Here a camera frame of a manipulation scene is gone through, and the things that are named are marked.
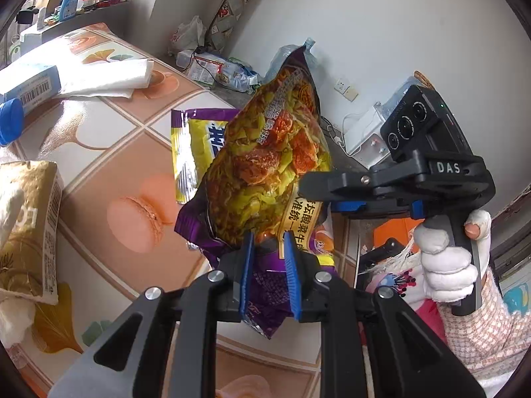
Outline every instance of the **person's hand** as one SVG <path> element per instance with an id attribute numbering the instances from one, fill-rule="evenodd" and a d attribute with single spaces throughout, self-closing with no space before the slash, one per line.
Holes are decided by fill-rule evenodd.
<path id="1" fill-rule="evenodd" d="M 466 235 L 477 241 L 480 270 L 485 278 L 491 248 L 491 216 L 487 211 L 472 211 L 465 223 Z M 430 229 L 423 224 L 414 232 L 424 270 L 424 292 L 436 302 L 456 302 L 472 293 L 477 267 L 471 264 L 472 254 L 461 247 L 448 247 L 444 230 Z"/>

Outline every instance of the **handheld grip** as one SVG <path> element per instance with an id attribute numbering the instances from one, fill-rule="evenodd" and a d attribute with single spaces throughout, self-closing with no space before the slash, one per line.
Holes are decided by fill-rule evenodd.
<path id="1" fill-rule="evenodd" d="M 450 238 L 449 246 L 463 247 L 472 254 L 472 264 L 477 268 L 478 274 L 472 293 L 452 305 L 454 316 L 468 316 L 481 307 L 481 268 L 480 254 L 477 250 L 477 242 L 466 236 L 464 224 L 471 211 L 456 211 L 448 215 L 436 215 L 424 226 L 432 229 L 447 231 Z"/>

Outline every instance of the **pink checkered sleeve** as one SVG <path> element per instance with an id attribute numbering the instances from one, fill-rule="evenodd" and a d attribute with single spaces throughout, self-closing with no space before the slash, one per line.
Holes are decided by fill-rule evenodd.
<path id="1" fill-rule="evenodd" d="M 457 317 L 439 304 L 448 345 L 476 376 L 488 378 L 513 371 L 531 344 L 531 312 L 509 314 L 492 271 L 481 292 L 483 305 L 469 316 Z"/>

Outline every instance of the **white paper towel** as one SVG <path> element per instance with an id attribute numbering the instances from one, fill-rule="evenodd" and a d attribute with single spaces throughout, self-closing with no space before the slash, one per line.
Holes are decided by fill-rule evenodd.
<path id="1" fill-rule="evenodd" d="M 131 98 L 133 90 L 149 85 L 153 61 L 147 59 L 92 63 L 60 73 L 58 97 L 106 96 Z"/>

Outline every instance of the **light switch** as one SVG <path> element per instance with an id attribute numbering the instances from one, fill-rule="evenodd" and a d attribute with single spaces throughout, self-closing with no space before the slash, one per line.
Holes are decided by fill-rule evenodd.
<path id="1" fill-rule="evenodd" d="M 358 92 L 354 89 L 354 87 L 350 86 L 343 95 L 352 102 L 356 97 L 358 97 Z"/>

